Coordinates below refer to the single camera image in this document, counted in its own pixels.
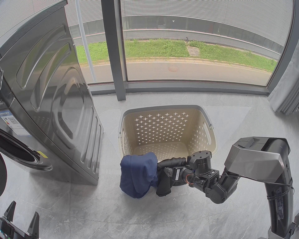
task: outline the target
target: grass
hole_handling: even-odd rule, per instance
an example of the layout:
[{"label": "grass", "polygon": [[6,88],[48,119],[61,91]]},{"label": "grass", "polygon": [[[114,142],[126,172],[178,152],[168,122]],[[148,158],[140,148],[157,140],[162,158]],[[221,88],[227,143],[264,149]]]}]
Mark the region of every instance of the grass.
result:
[{"label": "grass", "polygon": [[[210,45],[200,41],[190,41],[189,46],[197,47],[200,56],[190,56],[186,42],[183,40],[158,39],[149,41],[125,41],[125,53],[127,58],[146,57],[193,57],[207,60],[218,60],[229,63],[243,64],[256,68],[273,71],[277,61],[251,51],[243,51],[230,47]],[[87,63],[87,58],[83,46],[77,46],[79,63]],[[108,61],[108,50],[106,42],[90,43],[88,45],[90,56],[93,62]]]},{"label": "grass", "polygon": [[267,71],[273,71],[277,64],[277,61],[253,54],[251,51],[210,45],[199,41],[190,41],[189,46],[197,47],[200,51],[200,58],[202,59],[238,63],[265,69]]}]

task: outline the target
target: laundry basket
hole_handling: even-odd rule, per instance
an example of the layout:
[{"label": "laundry basket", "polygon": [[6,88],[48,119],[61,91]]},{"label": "laundry basket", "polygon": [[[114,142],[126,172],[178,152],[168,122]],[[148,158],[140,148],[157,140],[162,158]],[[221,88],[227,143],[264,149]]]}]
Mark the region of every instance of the laundry basket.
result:
[{"label": "laundry basket", "polygon": [[187,157],[200,150],[217,150],[214,127],[198,105],[131,109],[119,125],[120,154],[156,154],[158,161]]}]

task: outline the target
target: blue cloth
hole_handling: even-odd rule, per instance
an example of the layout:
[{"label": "blue cloth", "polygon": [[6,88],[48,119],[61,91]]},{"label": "blue cloth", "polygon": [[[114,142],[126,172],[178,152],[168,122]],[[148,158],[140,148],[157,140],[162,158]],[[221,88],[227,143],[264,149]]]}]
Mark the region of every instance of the blue cloth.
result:
[{"label": "blue cloth", "polygon": [[151,186],[157,186],[157,157],[154,153],[126,155],[120,162],[120,188],[133,198],[143,197]]}]

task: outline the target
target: curtain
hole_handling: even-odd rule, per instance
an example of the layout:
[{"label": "curtain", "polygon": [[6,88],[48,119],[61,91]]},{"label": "curtain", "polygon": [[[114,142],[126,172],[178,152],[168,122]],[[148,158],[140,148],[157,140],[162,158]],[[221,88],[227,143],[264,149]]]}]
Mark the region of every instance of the curtain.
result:
[{"label": "curtain", "polygon": [[299,41],[283,76],[268,97],[274,111],[286,115],[299,107]]}]

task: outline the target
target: window frame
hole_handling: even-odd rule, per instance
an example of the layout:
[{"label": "window frame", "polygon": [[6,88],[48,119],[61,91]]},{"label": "window frame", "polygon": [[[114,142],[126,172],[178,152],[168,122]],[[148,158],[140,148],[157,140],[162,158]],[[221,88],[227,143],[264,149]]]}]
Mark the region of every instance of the window frame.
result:
[{"label": "window frame", "polygon": [[138,92],[226,92],[256,95],[269,95],[282,77],[299,40],[299,4],[293,0],[293,18],[289,36],[282,55],[270,76],[267,86],[255,86],[222,82],[190,82],[190,81],[140,81],[128,82],[126,59],[124,54],[123,27],[121,18],[120,0],[101,0],[103,21],[107,40],[108,54],[111,64],[113,83],[90,84],[93,95],[114,94],[118,100],[125,100],[126,93]]}]

